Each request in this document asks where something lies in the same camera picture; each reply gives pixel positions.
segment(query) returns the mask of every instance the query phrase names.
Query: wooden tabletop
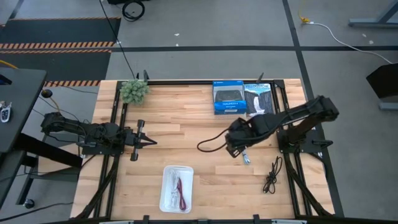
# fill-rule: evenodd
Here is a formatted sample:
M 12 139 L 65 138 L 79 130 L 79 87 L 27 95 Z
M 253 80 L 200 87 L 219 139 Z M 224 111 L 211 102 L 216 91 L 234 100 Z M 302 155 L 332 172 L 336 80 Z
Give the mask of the wooden tabletop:
M 117 81 L 102 81 L 95 106 L 94 123 L 109 122 Z M 299 79 L 286 79 L 290 107 L 305 102 Z M 292 202 L 285 165 L 277 176 L 275 194 L 264 194 L 262 187 L 278 150 L 276 135 L 250 147 L 251 165 L 244 165 L 242 156 L 233 159 L 226 150 L 202 153 L 198 142 L 213 138 L 236 119 L 214 115 L 211 85 L 150 86 L 142 106 L 129 105 L 126 126 L 136 129 L 137 120 L 146 121 L 144 132 L 158 142 L 139 150 L 139 159 L 130 161 L 131 147 L 121 156 L 114 193 L 112 220 L 181 219 L 252 219 L 293 218 Z M 119 124 L 119 104 L 116 123 Z M 224 138 L 203 145 L 215 148 Z M 301 156 L 305 180 L 317 200 L 333 213 L 322 163 Z M 81 171 L 71 217 L 79 214 L 98 188 L 103 156 L 96 156 Z M 163 169 L 168 165 L 190 166 L 194 170 L 192 210 L 188 214 L 164 213 L 159 209 Z M 301 193 L 296 186 L 300 211 Z M 104 193 L 101 215 L 104 215 L 108 192 Z

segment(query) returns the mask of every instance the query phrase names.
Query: orange and black stripe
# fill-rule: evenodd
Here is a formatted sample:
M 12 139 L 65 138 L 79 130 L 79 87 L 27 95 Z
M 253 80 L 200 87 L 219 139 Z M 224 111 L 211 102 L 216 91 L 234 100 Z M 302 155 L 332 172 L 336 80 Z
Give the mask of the orange and black stripe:
M 106 19 L 105 17 L 78 17 L 78 18 L 17 18 L 10 21 L 37 21 L 37 20 L 74 20 L 74 19 Z M 120 17 L 109 17 L 108 19 L 120 19 Z
M 59 53 L 100 53 L 108 52 L 111 50 L 13 50 L 13 51 L 0 51 L 0 54 L 59 54 Z
M 70 81 L 48 81 L 44 83 L 45 87 L 58 87 L 58 86 L 99 86 L 101 80 L 70 80 Z
M 112 47 L 113 41 L 102 42 L 64 42 L 64 43 L 18 43 L 0 44 L 0 49 L 69 49 L 85 47 Z

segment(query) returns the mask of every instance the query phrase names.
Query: plastic container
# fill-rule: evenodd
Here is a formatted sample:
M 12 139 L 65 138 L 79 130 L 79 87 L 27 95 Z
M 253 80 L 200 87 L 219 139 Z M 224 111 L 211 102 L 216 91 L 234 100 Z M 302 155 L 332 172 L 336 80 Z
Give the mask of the plastic container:
M 177 206 L 172 200 L 174 191 L 174 182 L 171 176 L 177 174 L 182 183 L 182 195 L 184 197 L 186 209 L 179 208 L 179 195 Z M 162 193 L 160 195 L 159 208 L 162 212 L 189 213 L 192 209 L 192 187 L 193 187 L 193 169 L 187 166 L 167 166 L 163 170 Z

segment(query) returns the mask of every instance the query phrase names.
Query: black mat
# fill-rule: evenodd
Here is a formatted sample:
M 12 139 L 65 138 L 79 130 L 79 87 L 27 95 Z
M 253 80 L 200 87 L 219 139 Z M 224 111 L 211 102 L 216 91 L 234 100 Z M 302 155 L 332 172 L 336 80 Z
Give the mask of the black mat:
M 0 60 L 18 68 L 46 70 L 47 81 L 66 86 L 98 85 L 105 79 L 110 56 L 109 50 L 0 51 Z
M 116 33 L 120 18 L 109 18 Z M 0 35 L 0 48 L 110 47 L 116 41 L 106 18 L 13 19 Z

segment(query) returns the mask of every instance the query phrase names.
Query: gray floor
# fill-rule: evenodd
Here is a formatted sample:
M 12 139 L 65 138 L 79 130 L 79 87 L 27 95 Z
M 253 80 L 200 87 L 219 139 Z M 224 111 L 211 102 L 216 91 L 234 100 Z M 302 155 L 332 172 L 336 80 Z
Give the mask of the gray floor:
M 0 24 L 11 14 L 16 0 L 0 0 Z M 351 17 L 376 17 L 389 0 L 306 0 L 302 15 L 328 25 L 336 37 L 352 45 L 398 45 L 398 29 L 352 29 Z M 326 29 L 301 26 L 297 10 L 301 1 L 289 0 L 300 45 L 337 46 Z M 279 45 L 292 46 L 287 19 L 280 0 L 152 0 L 144 2 L 146 14 L 134 23 L 122 20 L 119 31 L 124 47 Z M 119 9 L 105 3 L 108 16 Z M 17 17 L 103 16 L 97 0 L 25 0 Z M 398 62 L 397 52 L 378 52 Z M 151 78 L 301 78 L 293 51 L 129 52 L 135 72 L 146 69 Z M 378 57 L 359 52 L 303 52 L 314 94 L 331 97 L 340 111 L 333 123 L 324 124 L 333 169 L 347 217 L 398 220 L 397 169 L 398 112 L 380 111 L 377 97 L 365 80 L 386 64 Z M 131 74 L 121 53 L 112 53 L 106 79 L 127 79 Z M 97 91 L 98 88 L 80 88 Z M 53 88 L 62 109 L 80 120 L 91 119 L 96 96 L 65 88 Z M 72 101 L 79 98 L 77 104 Z M 35 109 L 53 111 L 38 100 Z M 32 112 L 24 132 L 41 139 L 41 117 Z M 15 206 L 23 177 L 18 177 L 0 218 L 24 212 Z M 76 183 L 38 180 L 29 193 L 37 207 L 71 202 Z M 70 206 L 11 220 L 5 223 L 43 223 L 66 220 Z

